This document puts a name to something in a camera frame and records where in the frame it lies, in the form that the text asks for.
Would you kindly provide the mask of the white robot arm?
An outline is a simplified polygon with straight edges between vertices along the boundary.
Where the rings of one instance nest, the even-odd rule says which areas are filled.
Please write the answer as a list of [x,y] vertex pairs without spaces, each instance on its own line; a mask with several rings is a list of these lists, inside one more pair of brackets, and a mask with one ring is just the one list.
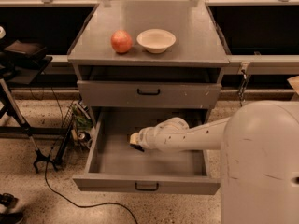
[[194,128],[168,119],[130,137],[163,152],[221,152],[221,224],[299,224],[299,103],[258,101]]

